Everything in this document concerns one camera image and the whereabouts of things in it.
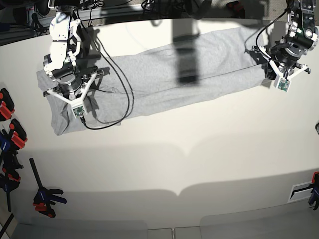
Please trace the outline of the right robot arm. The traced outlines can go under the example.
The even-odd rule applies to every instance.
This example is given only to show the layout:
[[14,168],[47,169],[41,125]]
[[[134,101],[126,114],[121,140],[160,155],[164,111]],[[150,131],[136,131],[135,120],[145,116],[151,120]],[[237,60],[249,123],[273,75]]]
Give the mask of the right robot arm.
[[46,90],[44,96],[52,95],[65,102],[84,98],[97,76],[105,75],[97,66],[81,66],[83,54],[81,20],[75,11],[81,6],[79,0],[50,0],[49,9],[56,10],[50,23],[52,38],[50,52],[44,56],[43,68],[46,75],[57,86]]

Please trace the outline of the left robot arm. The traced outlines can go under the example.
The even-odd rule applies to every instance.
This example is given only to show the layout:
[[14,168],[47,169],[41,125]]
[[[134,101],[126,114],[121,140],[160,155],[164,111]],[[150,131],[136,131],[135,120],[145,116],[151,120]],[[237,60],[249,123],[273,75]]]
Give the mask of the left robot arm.
[[310,73],[310,69],[298,63],[303,55],[312,51],[319,42],[319,31],[315,26],[315,0],[288,0],[284,11],[287,14],[288,30],[285,36],[270,50],[264,50],[264,58],[269,62],[277,80],[288,81],[294,69]]

